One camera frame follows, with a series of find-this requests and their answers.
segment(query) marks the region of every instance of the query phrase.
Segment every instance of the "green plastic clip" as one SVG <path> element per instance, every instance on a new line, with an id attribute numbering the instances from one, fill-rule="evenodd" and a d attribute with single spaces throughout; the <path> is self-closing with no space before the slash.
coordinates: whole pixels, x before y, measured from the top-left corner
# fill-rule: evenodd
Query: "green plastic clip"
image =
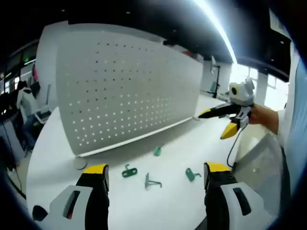
<path id="1" fill-rule="evenodd" d="M 133 169 L 128 169 L 128 166 L 129 164 L 126 164 L 125 167 L 126 167 L 126 170 L 123 171 L 121 174 L 123 177 L 130 177 L 130 176 L 134 176 L 138 173 L 138 170 L 136 168 L 133 168 Z"/>
<path id="2" fill-rule="evenodd" d="M 155 147 L 154 150 L 153 150 L 153 155 L 156 156 L 156 157 L 159 157 L 161 155 L 161 148 L 162 146 L 160 147 Z"/>
<path id="3" fill-rule="evenodd" d="M 200 176 L 201 177 L 201 175 L 199 173 L 193 173 L 190 168 L 187 168 L 186 175 L 187 175 L 187 177 L 188 177 L 190 182 L 195 180 L 195 176 Z"/>
<path id="4" fill-rule="evenodd" d="M 157 182 L 157 181 L 150 181 L 149 180 L 149 172 L 146 174 L 145 177 L 145 189 L 147 189 L 148 186 L 154 185 L 154 184 L 159 184 L 160 188 L 162 188 L 162 183 Z"/>

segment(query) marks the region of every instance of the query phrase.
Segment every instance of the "black cable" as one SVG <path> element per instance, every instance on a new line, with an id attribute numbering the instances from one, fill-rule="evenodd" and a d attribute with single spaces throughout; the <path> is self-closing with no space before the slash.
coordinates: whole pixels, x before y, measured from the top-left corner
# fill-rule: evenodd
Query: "black cable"
<path id="1" fill-rule="evenodd" d="M 10 139 L 9 139 L 9 135 L 8 135 L 8 133 L 6 132 L 6 128 L 5 128 L 3 122 L 2 122 L 2 126 L 3 126 L 3 128 L 4 128 L 4 131 L 5 131 L 5 134 L 6 134 L 6 138 L 7 138 L 8 141 L 9 141 L 10 149 L 11 149 L 11 154 L 12 154 L 12 156 L 13 156 L 14 154 L 13 154 L 13 149 L 12 149 L 11 142 L 10 142 Z M 18 173 L 17 173 L 17 167 L 16 167 L 15 170 L 16 170 L 16 175 L 17 175 L 17 178 L 18 178 L 18 181 L 19 181 L 19 184 L 20 184 L 20 191 L 22 192 L 22 185 L 21 185 L 21 181 L 20 181 L 20 179 L 19 179 Z"/>
<path id="2" fill-rule="evenodd" d="M 231 151 L 232 151 L 232 149 L 234 148 L 234 146 L 235 146 L 235 144 L 236 144 L 236 141 L 238 140 L 238 138 L 239 138 L 241 132 L 246 128 L 246 126 L 244 126 L 244 127 L 240 130 L 240 132 L 239 132 L 239 134 L 237 135 L 237 137 L 236 137 L 236 139 L 235 139 L 235 141 L 234 141 L 234 144 L 232 145 L 232 147 L 231 147 L 231 149 L 230 149 L 230 151 L 229 151 L 229 154 L 228 154 L 228 156 L 227 156 L 227 165 L 228 165 L 230 168 L 233 167 L 233 166 L 231 166 L 231 165 L 229 164 L 229 157 L 230 157 Z"/>

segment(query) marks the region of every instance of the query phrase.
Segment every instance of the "white table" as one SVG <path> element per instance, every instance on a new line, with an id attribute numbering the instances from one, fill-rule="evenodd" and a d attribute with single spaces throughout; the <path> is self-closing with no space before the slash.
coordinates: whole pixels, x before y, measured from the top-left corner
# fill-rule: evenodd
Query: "white table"
<path id="1" fill-rule="evenodd" d="M 196 115 L 206 108 L 223 102 L 201 95 Z M 148 138 L 86 157 L 89 165 L 107 163 L 109 169 L 109 217 L 111 230 L 192 230 L 205 218 L 204 179 L 196 177 L 191 183 L 185 170 L 203 175 L 203 163 L 220 162 L 226 158 L 234 138 L 220 140 L 229 123 L 227 118 L 189 120 Z M 159 157 L 153 149 L 162 147 Z M 233 149 L 230 164 L 236 158 Z M 31 156 L 27 175 L 27 206 L 49 211 L 50 202 L 68 185 L 75 185 L 82 171 L 73 167 L 75 155 L 68 144 L 56 108 L 45 124 Z M 136 167 L 138 174 L 123 178 L 125 164 Z M 145 190 L 145 175 L 160 181 Z"/>

